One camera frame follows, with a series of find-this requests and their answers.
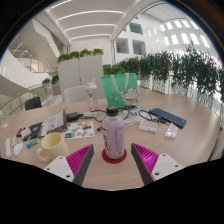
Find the bag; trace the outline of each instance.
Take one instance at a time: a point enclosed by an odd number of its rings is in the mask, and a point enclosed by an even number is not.
[[[101,77],[108,106],[138,105],[137,75],[125,73]]]

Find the clear plastic bottle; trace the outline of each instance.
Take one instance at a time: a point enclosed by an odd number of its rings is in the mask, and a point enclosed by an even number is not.
[[[124,119],[118,115],[117,107],[107,107],[107,116],[102,120],[106,155],[119,159],[124,155]]]
[[[98,110],[98,97],[97,97],[97,85],[95,83],[95,78],[92,79],[91,83],[87,83],[85,87],[87,93],[87,103],[89,106],[89,111]]]

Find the window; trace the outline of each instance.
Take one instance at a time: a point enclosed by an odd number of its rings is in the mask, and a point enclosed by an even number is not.
[[[172,38],[173,44],[178,44],[177,36],[175,34],[171,35],[171,38]]]
[[[130,23],[129,26],[130,26],[131,32],[143,34],[142,33],[142,27],[141,27],[140,24]]]
[[[199,28],[196,26],[196,24],[194,22],[191,21],[191,24],[193,25],[193,27],[197,30],[199,30]]]
[[[163,25],[160,25],[160,28],[161,28],[162,32],[165,31],[165,27]]]
[[[187,27],[187,28],[189,28],[189,27],[190,27],[190,25],[188,24],[188,22],[187,22],[187,21],[182,20],[182,22],[183,22],[183,24],[184,24],[184,26],[185,26],[185,27]]]
[[[168,37],[164,37],[164,40],[165,40],[166,45],[170,45]]]
[[[138,40],[132,40],[134,54],[144,55],[145,54],[145,43]]]
[[[202,36],[202,35],[200,35],[200,37],[201,37],[201,39],[202,39],[202,41],[203,41],[203,43],[204,43],[205,47],[210,48],[210,47],[209,47],[209,44],[208,44],[208,42],[207,42],[207,40],[205,39],[205,37],[204,37],[204,36]]]
[[[193,40],[193,43],[199,45],[199,42],[198,42],[198,39],[197,39],[196,35],[194,33],[190,33],[190,35],[191,35],[191,38]]]
[[[173,29],[171,23],[167,23],[166,26],[167,26],[167,28],[168,28],[169,30],[172,30],[172,29]]]
[[[181,34],[181,37],[182,37],[183,42],[184,42],[185,44],[189,44],[189,43],[190,43],[189,40],[188,40],[188,38],[187,38],[187,34],[186,34],[186,33],[182,33],[182,34]]]
[[[177,28],[181,28],[182,27],[179,21],[175,21],[175,24],[176,24]]]
[[[123,53],[123,54],[128,54],[128,41],[127,39],[123,38],[118,38],[116,40],[116,48],[117,48],[117,53]]]

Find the indoor plant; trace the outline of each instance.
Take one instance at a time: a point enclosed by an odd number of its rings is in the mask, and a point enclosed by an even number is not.
[[[61,54],[61,55],[58,57],[57,62],[60,63],[61,61],[66,61],[66,60],[69,60],[69,59],[70,59],[69,54]]]
[[[85,56],[88,56],[88,55],[92,55],[92,51],[89,51],[86,48],[80,52],[80,57],[85,57]]]
[[[95,48],[93,49],[93,55],[103,55],[103,49]]]
[[[80,53],[79,51],[73,51],[70,53],[70,58],[79,58],[80,57]]]

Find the ceiling light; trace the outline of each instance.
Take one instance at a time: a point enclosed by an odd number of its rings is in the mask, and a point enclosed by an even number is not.
[[[164,40],[165,40],[166,45],[170,45],[168,37],[164,37]]]
[[[93,34],[93,35],[79,36],[79,37],[73,37],[73,38],[71,38],[71,40],[77,39],[77,38],[82,38],[82,37],[105,36],[105,35],[110,35],[110,34]]]
[[[204,43],[205,47],[210,48],[210,47],[209,47],[209,44],[208,44],[208,42],[207,42],[207,40],[205,39],[205,37],[204,37],[204,36],[202,36],[202,35],[200,35],[200,37],[201,37],[201,39],[202,39],[202,41],[203,41],[203,43]]]
[[[79,29],[79,28],[88,27],[88,26],[115,26],[115,24],[93,24],[93,25],[86,25],[86,26],[77,26],[77,27],[69,28],[65,31]]]
[[[173,29],[171,23],[167,23],[166,26],[167,26],[167,28],[168,28],[169,30]]]
[[[193,43],[199,45],[199,42],[198,42],[198,39],[197,39],[196,35],[194,33],[190,33],[190,35],[191,35],[191,38],[193,40]]]
[[[110,11],[110,10],[86,11],[86,12],[78,12],[78,13],[75,13],[75,14],[64,16],[64,17],[59,18],[58,20],[62,20],[62,19],[65,19],[65,18],[68,18],[68,17],[71,17],[71,16],[81,15],[81,14],[85,14],[85,13],[96,13],[96,12],[123,13],[121,11]]]
[[[176,35],[171,35],[173,44],[178,44],[177,36]]]
[[[182,22],[183,22],[183,24],[184,24],[184,26],[185,26],[185,27],[187,27],[187,28],[189,28],[189,27],[190,27],[187,21],[182,20]]]
[[[176,23],[177,28],[181,28],[182,27],[179,21],[174,21],[174,22]]]
[[[196,26],[194,22],[191,21],[191,24],[194,26],[195,29],[199,30],[199,28]]]
[[[163,25],[160,25],[160,28],[161,28],[162,32],[165,31],[165,28]]]
[[[53,7],[51,7],[51,9],[53,9],[53,8],[59,6],[59,5],[62,5],[62,4],[64,4],[64,3],[66,3],[66,2],[71,2],[71,1],[72,1],[72,0],[64,1],[64,2],[62,2],[62,3],[60,3],[60,4],[57,4],[57,5],[53,6]]]

